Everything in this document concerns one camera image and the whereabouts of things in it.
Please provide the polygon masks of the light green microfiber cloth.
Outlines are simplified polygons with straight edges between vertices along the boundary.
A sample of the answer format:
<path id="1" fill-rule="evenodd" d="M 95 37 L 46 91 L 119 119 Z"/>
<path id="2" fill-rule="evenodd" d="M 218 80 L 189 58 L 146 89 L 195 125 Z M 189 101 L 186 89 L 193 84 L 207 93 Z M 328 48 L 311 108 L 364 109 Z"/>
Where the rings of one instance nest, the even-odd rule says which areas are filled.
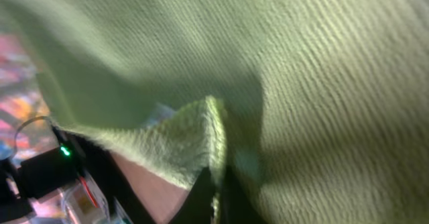
<path id="1" fill-rule="evenodd" d="M 1 0 L 62 129 L 270 223 L 428 222 L 428 0 Z"/>

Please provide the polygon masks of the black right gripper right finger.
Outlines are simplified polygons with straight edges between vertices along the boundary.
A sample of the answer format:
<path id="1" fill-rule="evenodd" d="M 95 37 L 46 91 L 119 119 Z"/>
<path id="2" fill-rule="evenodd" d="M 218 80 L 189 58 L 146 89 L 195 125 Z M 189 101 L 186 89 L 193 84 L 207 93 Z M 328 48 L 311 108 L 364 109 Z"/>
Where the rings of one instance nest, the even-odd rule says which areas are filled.
<path id="1" fill-rule="evenodd" d="M 253 208 L 230 166 L 221 186 L 220 224 L 267 224 Z"/>

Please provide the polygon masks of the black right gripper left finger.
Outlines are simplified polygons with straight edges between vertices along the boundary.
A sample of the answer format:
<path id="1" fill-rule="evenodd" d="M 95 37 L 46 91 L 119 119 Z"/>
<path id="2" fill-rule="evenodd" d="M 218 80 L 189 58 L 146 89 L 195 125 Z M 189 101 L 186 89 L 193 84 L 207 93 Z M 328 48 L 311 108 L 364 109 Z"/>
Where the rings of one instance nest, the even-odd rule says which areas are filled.
<path id="1" fill-rule="evenodd" d="M 209 168 L 203 168 L 188 196 L 169 224 L 211 224 L 215 185 Z"/>

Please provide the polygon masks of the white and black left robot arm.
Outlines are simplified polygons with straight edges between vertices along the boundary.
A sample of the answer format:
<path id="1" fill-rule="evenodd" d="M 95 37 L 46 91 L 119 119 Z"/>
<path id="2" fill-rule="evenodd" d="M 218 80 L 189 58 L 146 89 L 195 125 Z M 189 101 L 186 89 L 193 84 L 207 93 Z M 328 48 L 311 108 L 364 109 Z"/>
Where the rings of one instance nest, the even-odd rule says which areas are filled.
<path id="1" fill-rule="evenodd" d="M 42 199 L 55 190 L 80 182 L 84 152 L 71 133 L 54 128 L 58 146 L 21 162 L 1 159 L 1 222 L 15 221 L 35 213 L 31 200 Z"/>

